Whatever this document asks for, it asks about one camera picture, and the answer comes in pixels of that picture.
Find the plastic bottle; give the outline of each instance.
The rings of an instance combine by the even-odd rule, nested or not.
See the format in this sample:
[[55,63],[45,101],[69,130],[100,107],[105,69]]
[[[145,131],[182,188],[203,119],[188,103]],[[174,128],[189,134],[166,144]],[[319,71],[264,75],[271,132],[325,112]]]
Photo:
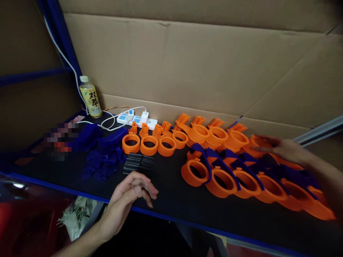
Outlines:
[[80,76],[80,80],[82,82],[80,86],[80,91],[88,107],[89,114],[95,119],[100,118],[103,115],[103,113],[101,111],[98,94],[96,93],[95,86],[89,83],[87,76]]

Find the cardboard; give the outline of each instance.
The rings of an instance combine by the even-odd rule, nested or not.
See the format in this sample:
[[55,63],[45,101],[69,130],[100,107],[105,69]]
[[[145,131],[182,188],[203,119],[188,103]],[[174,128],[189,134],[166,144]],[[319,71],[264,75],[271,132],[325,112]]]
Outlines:
[[100,93],[240,116],[323,35],[65,14]]
[[343,132],[306,146],[306,149],[343,171]]
[[339,1],[325,0],[59,0],[64,13],[328,32]]
[[[123,106],[123,105],[128,105],[131,108],[137,107],[137,106],[144,106],[150,112],[149,113],[150,118],[158,120],[160,124],[162,124],[162,122],[166,120],[170,122],[172,126],[175,125],[175,121],[178,119],[178,117],[182,113],[186,113],[187,115],[190,116],[190,119],[187,125],[189,125],[190,122],[193,121],[195,116],[200,115],[206,119],[204,122],[204,125],[207,125],[210,122],[212,122],[214,118],[219,118],[225,121],[225,124],[222,126],[222,128],[224,129],[229,127],[232,123],[234,123],[239,118],[238,116],[233,116],[233,115],[215,113],[215,112],[204,111],[204,110],[197,110],[197,109],[180,107],[180,106],[175,106],[175,105],[161,104],[157,102],[150,102],[150,101],[144,101],[144,100],[138,100],[138,99],[131,99],[131,98],[120,97],[120,96],[106,95],[106,94],[101,94],[101,93],[98,93],[98,97],[99,97],[102,109],[109,108],[112,106]],[[126,108],[111,109],[109,111],[113,114],[119,114],[120,112],[124,110],[126,110]],[[137,109],[135,110],[135,114],[141,115],[142,111],[144,111],[144,109]],[[246,134],[247,136],[251,136],[252,134],[267,134],[267,135],[275,135],[281,138],[295,138],[310,130],[309,128],[304,128],[304,127],[280,124],[276,122],[255,120],[255,119],[249,119],[249,118],[242,118],[240,120],[240,123],[248,127],[248,130],[244,131],[244,134]]]
[[0,76],[62,67],[35,1],[0,1]]
[[303,127],[343,115],[342,42],[326,36],[244,115]]
[[68,75],[0,87],[0,102],[6,111],[0,126],[1,152],[25,149],[81,110]]

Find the black table surface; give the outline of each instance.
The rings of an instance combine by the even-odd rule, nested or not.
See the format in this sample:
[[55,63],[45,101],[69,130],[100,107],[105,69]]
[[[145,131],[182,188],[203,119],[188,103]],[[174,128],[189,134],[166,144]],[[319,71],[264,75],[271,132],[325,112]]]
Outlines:
[[[85,120],[100,124],[106,118],[109,116],[104,115],[98,120],[87,117]],[[112,122],[107,121],[104,126],[110,126]],[[115,131],[103,130],[103,137],[112,133]],[[343,233],[336,221],[319,220],[305,211],[294,212],[278,203],[260,202],[255,197],[241,199],[230,195],[221,199],[211,194],[205,186],[192,187],[187,184],[181,176],[181,167],[187,160],[188,150],[187,146],[182,150],[176,149],[171,157],[161,156],[158,152],[154,155],[155,171],[149,176],[159,190],[157,200],[153,200],[154,208],[150,209],[142,198],[134,206],[283,247],[300,255],[343,256]],[[88,153],[70,152],[65,161],[53,161],[43,152],[18,173],[110,198],[117,184],[126,176],[123,174],[123,165],[106,181],[95,178],[82,180]]]

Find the electrical wire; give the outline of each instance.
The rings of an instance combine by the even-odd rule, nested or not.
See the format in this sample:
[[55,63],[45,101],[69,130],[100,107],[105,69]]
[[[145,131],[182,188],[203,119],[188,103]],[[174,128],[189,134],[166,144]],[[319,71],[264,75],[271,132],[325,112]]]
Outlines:
[[[57,45],[57,43],[56,43],[56,41],[55,41],[55,39],[54,39],[54,37],[53,37],[51,31],[50,31],[50,27],[49,27],[49,25],[48,25],[48,22],[46,21],[45,16],[43,16],[43,18],[44,18],[44,21],[45,21],[45,26],[46,26],[46,28],[47,28],[47,30],[48,30],[48,33],[49,33],[50,37],[51,37],[51,40],[53,41],[54,45],[56,46],[57,50],[59,51],[59,53],[61,54],[61,56],[63,57],[63,59],[67,62],[67,64],[70,66],[70,68],[71,68],[71,69],[73,70],[73,72],[74,72],[75,80],[76,80],[76,85],[77,85],[77,88],[78,88],[79,95],[80,95],[80,97],[81,97],[81,99],[82,99],[82,101],[83,101],[83,103],[85,104],[85,107],[86,107],[86,109],[83,109],[83,110],[86,111],[86,114],[87,114],[87,115],[89,115],[89,112],[88,112],[88,108],[87,108],[86,102],[85,102],[85,100],[83,99],[83,96],[82,96],[81,91],[80,91],[80,88],[79,88],[78,75],[77,75],[77,73],[76,73],[74,67],[71,65],[71,63],[68,61],[68,59],[65,57],[65,55],[63,54],[63,52],[61,51],[61,49],[60,49],[59,46]],[[105,109],[105,110],[102,110],[102,111],[107,112],[107,113],[109,113],[110,115],[112,115],[112,117],[109,117],[108,119],[104,120],[100,125],[99,125],[99,124],[97,124],[97,125],[98,125],[99,127],[101,127],[102,129],[105,129],[105,130],[107,130],[107,131],[113,131],[113,130],[116,130],[116,129],[120,128],[120,127],[125,126],[125,125],[129,122],[129,121],[127,121],[125,124],[123,124],[123,125],[121,125],[121,126],[119,126],[119,127],[110,129],[110,128],[113,127],[114,124],[115,124],[115,117],[117,117],[117,116],[119,116],[119,115],[121,115],[121,114],[123,114],[123,113],[126,113],[126,112],[128,112],[128,111],[130,111],[130,110],[138,109],[138,108],[144,108],[144,110],[146,111],[146,108],[145,108],[144,106],[139,106],[139,107],[134,107],[134,108],[130,108],[130,107],[129,107],[129,108],[130,108],[129,110],[124,111],[124,112],[122,112],[121,114],[118,114],[118,115],[113,115],[112,113],[110,113],[110,112],[107,111],[107,110],[110,110],[110,109],[113,109],[113,108],[121,108],[121,107],[129,107],[129,106],[117,106],[117,107],[111,107],[111,108],[107,108],[107,109]],[[104,127],[104,126],[103,126],[103,123],[106,122],[106,121],[109,120],[109,119],[112,119],[112,118],[113,118],[113,123],[112,123],[112,125],[111,125],[110,127],[108,127],[108,128]],[[77,123],[82,123],[82,122],[94,124],[94,123],[89,122],[89,121],[79,121],[79,122],[77,122]]]
[[56,43],[56,41],[55,41],[55,39],[54,39],[54,37],[53,37],[51,31],[50,31],[50,28],[49,28],[48,22],[46,21],[45,16],[43,16],[43,18],[44,18],[44,21],[45,21],[45,26],[46,26],[46,28],[47,28],[47,30],[48,30],[48,33],[49,33],[50,37],[51,37],[51,40],[53,41],[53,43],[54,43],[54,45],[56,46],[57,50],[60,52],[60,54],[61,54],[61,56],[63,57],[63,59],[67,62],[67,64],[70,66],[70,68],[71,68],[71,69],[73,70],[73,72],[74,72],[75,80],[76,80],[76,85],[77,85],[77,88],[78,88],[79,95],[80,95],[82,101],[83,101],[84,104],[85,104],[85,107],[86,107],[86,110],[85,110],[85,111],[86,111],[86,114],[89,115],[89,112],[88,112],[88,109],[87,109],[86,102],[85,102],[85,100],[83,99],[83,96],[82,96],[81,91],[80,91],[80,88],[79,88],[78,75],[76,74],[76,71],[75,71],[74,67],[70,64],[70,62],[68,61],[68,59],[64,56],[63,52],[61,51],[61,49],[58,47],[58,45],[57,45],[57,43]]
[[[111,129],[111,127],[113,127],[114,126],[114,124],[115,124],[115,117],[117,117],[117,116],[119,116],[119,115],[122,115],[123,113],[126,113],[126,112],[128,112],[128,111],[131,111],[131,110],[134,110],[134,109],[138,109],[138,108],[144,108],[144,111],[146,112],[146,108],[144,107],[144,106],[139,106],[139,107],[134,107],[134,108],[131,108],[131,109],[128,109],[127,111],[124,111],[124,112],[122,112],[122,113],[120,113],[120,114],[117,114],[117,115],[113,115],[112,113],[110,113],[110,112],[108,112],[108,111],[104,111],[104,112],[107,112],[108,114],[110,114],[110,115],[112,115],[112,117],[109,117],[109,118],[107,118],[106,120],[104,120],[100,125],[99,124],[97,124],[100,128],[102,128],[102,129],[105,129],[105,130],[107,130],[107,131],[113,131],[113,130],[116,130],[116,129],[118,129],[118,128],[121,128],[121,127],[123,127],[123,126],[125,126],[129,121],[127,121],[125,124],[123,124],[123,125],[121,125],[121,126],[119,126],[119,127],[115,127],[115,128],[112,128]],[[110,119],[112,119],[113,118],[113,123],[112,123],[112,125],[111,126],[109,126],[109,127],[104,127],[103,126],[103,124],[104,124],[104,122],[106,122],[106,121],[108,121],[108,120],[110,120]],[[92,122],[90,122],[90,121],[79,121],[79,122],[77,122],[77,123],[89,123],[89,124],[94,124],[94,123],[92,123]]]

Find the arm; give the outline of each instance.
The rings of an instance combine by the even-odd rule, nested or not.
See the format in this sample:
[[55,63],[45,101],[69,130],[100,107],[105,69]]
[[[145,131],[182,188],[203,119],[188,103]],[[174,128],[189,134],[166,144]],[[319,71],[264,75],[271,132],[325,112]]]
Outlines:
[[337,219],[343,222],[343,172],[290,139],[279,139],[272,136],[259,137],[277,146],[274,148],[256,147],[255,150],[275,154],[312,173],[320,184]]
[[150,179],[136,171],[131,172],[114,190],[107,209],[101,219],[84,235],[64,247],[53,257],[87,257],[91,256],[103,243],[118,234],[129,214],[132,203],[143,197],[150,208],[152,199],[157,198],[158,190]]

